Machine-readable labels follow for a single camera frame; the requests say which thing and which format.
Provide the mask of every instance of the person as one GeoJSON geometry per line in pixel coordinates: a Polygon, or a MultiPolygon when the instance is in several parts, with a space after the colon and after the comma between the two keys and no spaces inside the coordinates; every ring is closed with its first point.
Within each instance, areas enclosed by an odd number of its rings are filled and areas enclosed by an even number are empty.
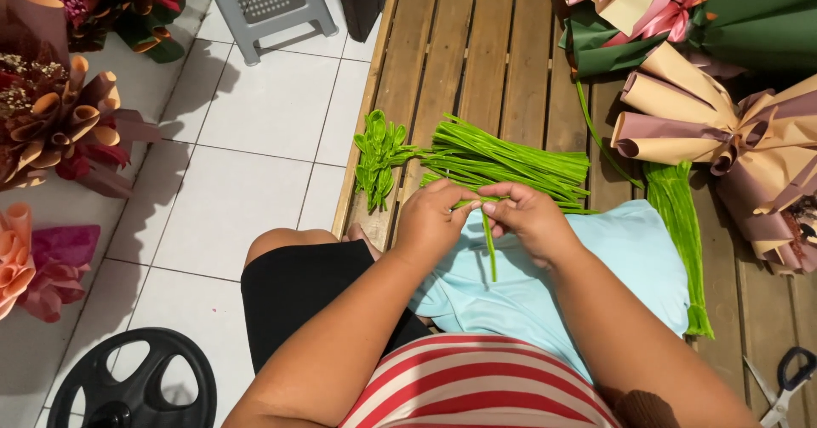
{"type": "Polygon", "coordinates": [[[480,204],[447,180],[418,190],[383,254],[360,226],[343,242],[321,230],[261,235],[241,280],[257,375],[223,426],[759,426],[579,242],[546,194],[518,183],[478,193],[508,198],[480,204]],[[451,210],[463,200],[471,202],[451,210]],[[516,234],[548,270],[595,385],[521,340],[432,335],[407,310],[480,206],[494,238],[516,234]]]}

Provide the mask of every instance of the wooden bench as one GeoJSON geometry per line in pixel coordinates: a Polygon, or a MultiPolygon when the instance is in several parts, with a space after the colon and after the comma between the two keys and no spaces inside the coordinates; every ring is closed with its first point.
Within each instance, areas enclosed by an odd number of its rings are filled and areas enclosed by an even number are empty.
{"type": "MultiPolygon", "coordinates": [[[[586,151],[592,161],[586,205],[592,209],[607,211],[642,198],[643,191],[624,180],[587,135],[570,66],[557,46],[563,32],[555,15],[560,5],[558,0],[386,0],[356,132],[363,131],[363,115],[379,108],[387,120],[406,125],[407,143],[427,147],[448,111],[504,140],[549,151],[586,151]]],[[[618,101],[623,79],[619,74],[584,86],[592,118],[607,141],[624,108],[618,101]]],[[[365,196],[354,194],[359,154],[352,145],[332,232],[340,237],[359,222],[384,249],[391,244],[400,204],[417,190],[423,168],[416,160],[394,168],[400,186],[386,199],[388,211],[368,214],[365,196]]],[[[637,162],[618,160],[640,174],[637,162]]],[[[770,275],[735,231],[710,179],[706,171],[695,171],[690,183],[717,340],[688,341],[745,395],[759,419],[769,404],[742,357],[746,354],[767,381],[775,382],[789,347],[817,350],[817,277],[770,275]]],[[[788,421],[792,428],[817,426],[814,382],[791,401],[788,421]]]]}

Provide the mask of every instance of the black shorts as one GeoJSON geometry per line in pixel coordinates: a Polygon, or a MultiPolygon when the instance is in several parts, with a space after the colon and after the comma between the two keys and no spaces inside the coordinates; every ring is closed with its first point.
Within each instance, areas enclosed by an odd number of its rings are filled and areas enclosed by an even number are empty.
{"type": "MultiPolygon", "coordinates": [[[[362,240],[285,246],[250,262],[241,275],[241,296],[255,372],[292,333],[372,264],[372,255],[362,240]]],[[[366,327],[365,318],[361,318],[360,327],[366,327]]],[[[406,308],[383,354],[430,334],[406,308]]]]}

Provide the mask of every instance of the light blue cloth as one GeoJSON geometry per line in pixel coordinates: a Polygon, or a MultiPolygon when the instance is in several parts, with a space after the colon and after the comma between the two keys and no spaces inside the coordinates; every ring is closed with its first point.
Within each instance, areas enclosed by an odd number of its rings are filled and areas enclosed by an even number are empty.
{"type": "MultiPolygon", "coordinates": [[[[644,304],[679,336],[689,320],[686,270],[658,212],[634,200],[603,214],[567,216],[573,230],[644,304]]],[[[482,214],[468,217],[454,249],[437,265],[409,308],[446,332],[493,332],[562,358],[591,381],[560,317],[551,280],[519,240],[494,240],[497,281],[491,282],[482,214]]],[[[622,334],[627,324],[622,324],[622,334]]]]}

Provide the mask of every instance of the scissors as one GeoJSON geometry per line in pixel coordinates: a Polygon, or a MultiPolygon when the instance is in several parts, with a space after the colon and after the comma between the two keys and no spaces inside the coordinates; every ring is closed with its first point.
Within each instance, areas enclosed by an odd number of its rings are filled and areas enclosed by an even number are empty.
{"type": "Polygon", "coordinates": [[[769,409],[769,412],[767,412],[763,418],[761,418],[761,425],[763,428],[771,428],[772,426],[780,423],[782,428],[788,428],[788,422],[786,421],[788,402],[791,400],[791,396],[806,384],[806,381],[811,380],[811,376],[817,369],[817,357],[815,357],[811,351],[799,346],[792,347],[791,350],[789,350],[783,356],[783,359],[780,360],[780,364],[777,367],[777,381],[781,389],[780,396],[778,396],[776,392],[772,391],[769,384],[763,380],[761,373],[753,365],[751,365],[751,362],[745,355],[743,356],[743,360],[746,362],[746,365],[749,366],[751,374],[755,376],[757,384],[760,385],[763,394],[771,404],[771,409],[769,409]],[[802,356],[805,358],[806,364],[802,368],[798,369],[797,373],[794,374],[794,377],[789,379],[786,377],[786,369],[791,361],[795,360],[797,356],[802,356]]]}

